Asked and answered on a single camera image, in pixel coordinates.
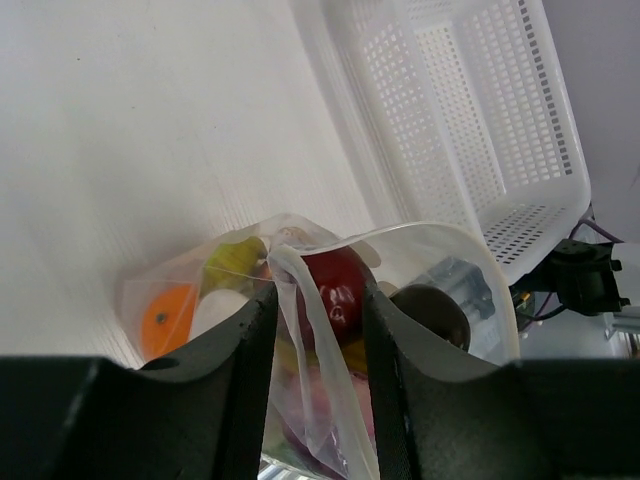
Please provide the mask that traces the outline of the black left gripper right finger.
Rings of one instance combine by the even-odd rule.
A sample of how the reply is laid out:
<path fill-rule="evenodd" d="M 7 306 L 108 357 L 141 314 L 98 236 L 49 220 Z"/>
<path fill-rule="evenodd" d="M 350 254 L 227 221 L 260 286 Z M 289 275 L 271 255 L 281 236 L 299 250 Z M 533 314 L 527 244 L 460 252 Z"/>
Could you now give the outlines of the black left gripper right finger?
<path fill-rule="evenodd" d="M 639 364 L 496 366 L 446 343 L 374 283 L 363 325 L 384 479 L 635 479 Z"/>

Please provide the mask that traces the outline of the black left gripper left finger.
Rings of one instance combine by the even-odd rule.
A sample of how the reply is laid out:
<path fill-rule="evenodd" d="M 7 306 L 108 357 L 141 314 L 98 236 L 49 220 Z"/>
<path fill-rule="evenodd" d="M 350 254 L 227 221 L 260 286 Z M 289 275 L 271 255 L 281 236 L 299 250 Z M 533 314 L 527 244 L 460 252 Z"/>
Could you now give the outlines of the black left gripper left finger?
<path fill-rule="evenodd" d="M 5 479 L 254 479 L 278 298 L 140 369 L 104 357 L 1 360 Z"/>

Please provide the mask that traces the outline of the orange toy orange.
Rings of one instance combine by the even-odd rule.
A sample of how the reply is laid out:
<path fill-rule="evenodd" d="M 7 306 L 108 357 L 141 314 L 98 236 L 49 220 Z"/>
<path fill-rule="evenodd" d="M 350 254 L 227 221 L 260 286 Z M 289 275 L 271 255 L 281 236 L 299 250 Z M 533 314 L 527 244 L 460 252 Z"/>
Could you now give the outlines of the orange toy orange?
<path fill-rule="evenodd" d="M 146 361 L 183 346 L 189 337 L 196 304 L 192 285 L 171 287 L 146 308 L 140 328 L 140 345 Z"/>

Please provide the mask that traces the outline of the dark purple toy plum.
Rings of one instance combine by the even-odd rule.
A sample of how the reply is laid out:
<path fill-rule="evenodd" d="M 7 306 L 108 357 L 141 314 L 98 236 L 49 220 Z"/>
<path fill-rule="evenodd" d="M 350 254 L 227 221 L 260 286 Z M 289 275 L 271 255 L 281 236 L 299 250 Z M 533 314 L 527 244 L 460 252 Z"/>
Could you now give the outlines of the dark purple toy plum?
<path fill-rule="evenodd" d="M 461 307 L 444 291 L 424 284 L 408 285 L 390 297 L 405 315 L 467 352 L 471 343 L 471 327 Z"/>

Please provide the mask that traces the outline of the white toy radish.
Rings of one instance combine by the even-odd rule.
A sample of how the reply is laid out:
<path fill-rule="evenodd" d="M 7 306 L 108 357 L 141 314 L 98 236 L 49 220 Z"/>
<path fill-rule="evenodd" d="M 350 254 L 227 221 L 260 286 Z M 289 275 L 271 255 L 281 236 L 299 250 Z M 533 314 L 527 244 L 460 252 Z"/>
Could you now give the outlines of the white toy radish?
<path fill-rule="evenodd" d="M 188 336 L 191 341 L 238 312 L 249 298 L 230 289 L 210 292 L 198 304 Z"/>

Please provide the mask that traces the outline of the clear zip top bag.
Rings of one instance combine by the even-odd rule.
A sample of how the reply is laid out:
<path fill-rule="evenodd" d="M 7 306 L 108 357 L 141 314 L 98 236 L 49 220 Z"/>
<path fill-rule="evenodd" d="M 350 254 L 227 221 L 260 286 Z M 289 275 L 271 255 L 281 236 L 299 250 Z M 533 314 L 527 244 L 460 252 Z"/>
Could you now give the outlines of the clear zip top bag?
<path fill-rule="evenodd" d="M 196 310 L 205 297 L 200 296 L 200 285 L 206 260 L 221 243 L 238 243 L 250 236 L 264 242 L 267 254 L 236 292 L 249 300 L 268 287 L 277 292 L 271 377 L 281 370 L 303 374 L 317 369 L 335 413 L 357 403 L 352 374 L 362 374 L 369 382 L 364 332 L 362 329 L 362 337 L 349 345 L 338 344 L 303 256 L 351 247 L 373 275 L 365 287 L 374 283 L 389 299 L 412 284 L 430 285 L 449 295 L 469 321 L 469 355 L 495 365 L 519 355 L 516 318 L 504 274 L 486 245 L 463 229 L 413 222 L 340 238 L 305 217 L 282 214 L 228 232 L 123 282 L 121 324 L 142 358 L 140 328 L 150 302 L 171 287 L 189 284 L 196 290 Z M 266 440 L 281 439 L 269 392 L 262 450 L 285 464 L 264 449 Z"/>

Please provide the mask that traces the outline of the yellow toy banana bunch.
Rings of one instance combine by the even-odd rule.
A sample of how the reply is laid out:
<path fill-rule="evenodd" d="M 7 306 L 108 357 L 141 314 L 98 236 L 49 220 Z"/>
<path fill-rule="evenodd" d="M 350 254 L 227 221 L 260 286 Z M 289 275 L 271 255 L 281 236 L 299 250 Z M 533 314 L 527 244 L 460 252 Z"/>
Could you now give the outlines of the yellow toy banana bunch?
<path fill-rule="evenodd" d="M 221 243 L 203 265 L 200 296 L 219 289 L 239 291 L 266 254 L 264 242 L 256 236 L 238 243 Z"/>

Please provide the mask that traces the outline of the dark red toy apple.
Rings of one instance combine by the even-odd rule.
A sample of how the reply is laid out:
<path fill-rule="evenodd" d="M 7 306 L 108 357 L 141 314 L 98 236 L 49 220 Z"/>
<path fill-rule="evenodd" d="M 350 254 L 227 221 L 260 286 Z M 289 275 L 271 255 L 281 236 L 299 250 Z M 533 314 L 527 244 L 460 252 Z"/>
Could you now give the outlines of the dark red toy apple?
<path fill-rule="evenodd" d="M 351 248 L 302 257 L 322 299 L 340 346 L 362 337 L 362 304 L 370 269 Z"/>

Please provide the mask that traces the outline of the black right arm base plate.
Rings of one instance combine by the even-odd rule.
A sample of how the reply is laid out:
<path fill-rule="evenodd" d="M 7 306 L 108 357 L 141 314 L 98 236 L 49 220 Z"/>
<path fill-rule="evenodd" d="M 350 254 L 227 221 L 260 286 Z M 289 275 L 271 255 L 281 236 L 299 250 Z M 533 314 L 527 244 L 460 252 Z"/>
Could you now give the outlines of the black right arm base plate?
<path fill-rule="evenodd" d="M 585 316 L 621 312 L 632 303 L 615 277 L 623 271 L 622 261 L 613 258 L 615 247 L 613 242 L 563 239 L 512 288 L 556 294 L 562 307 Z"/>

